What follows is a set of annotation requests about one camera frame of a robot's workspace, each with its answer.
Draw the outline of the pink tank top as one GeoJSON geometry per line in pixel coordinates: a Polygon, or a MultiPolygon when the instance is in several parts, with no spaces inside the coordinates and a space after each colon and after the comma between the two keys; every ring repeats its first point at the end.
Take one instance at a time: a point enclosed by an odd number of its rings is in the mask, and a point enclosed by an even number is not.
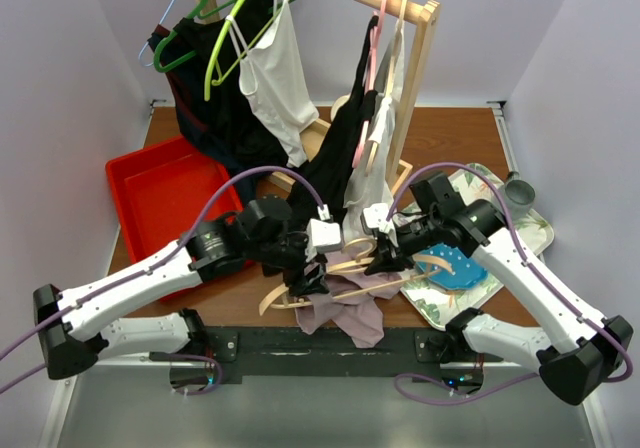
{"type": "Polygon", "coordinates": [[[373,348],[384,337],[384,315],[376,299],[391,299],[400,290],[398,273],[327,275],[328,294],[308,297],[310,306],[295,309],[299,328],[308,335],[332,321],[356,348],[373,348]]]}

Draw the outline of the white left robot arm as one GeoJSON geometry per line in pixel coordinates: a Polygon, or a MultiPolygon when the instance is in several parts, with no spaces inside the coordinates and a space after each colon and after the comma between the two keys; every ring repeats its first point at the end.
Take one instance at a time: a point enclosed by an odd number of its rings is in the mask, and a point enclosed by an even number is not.
{"type": "Polygon", "coordinates": [[[33,308],[47,376],[69,378],[101,359],[145,350],[196,360],[207,348],[196,311],[159,318],[134,318],[132,312],[237,273],[249,262],[282,274],[295,296],[322,292],[324,255],[341,245],[341,229],[327,207],[296,229],[288,203],[268,195],[240,212],[199,222],[155,254],[100,280],[69,289],[43,285],[33,293],[33,308]]]}

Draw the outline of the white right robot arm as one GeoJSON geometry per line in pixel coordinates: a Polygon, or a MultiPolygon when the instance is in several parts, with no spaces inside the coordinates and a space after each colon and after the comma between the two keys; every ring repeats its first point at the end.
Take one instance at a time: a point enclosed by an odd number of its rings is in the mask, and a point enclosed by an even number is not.
{"type": "Polygon", "coordinates": [[[402,185],[420,209],[408,223],[394,222],[394,204],[363,210],[361,223],[377,243],[366,274],[404,271],[438,244],[457,248],[508,288],[538,325],[523,327],[468,308],[444,329],[452,358],[495,355],[526,369],[518,382],[538,378],[573,406],[603,383],[629,379],[631,324],[621,315],[605,316],[542,263],[517,233],[503,197],[466,203],[443,173],[445,166],[422,168],[402,185]]]}

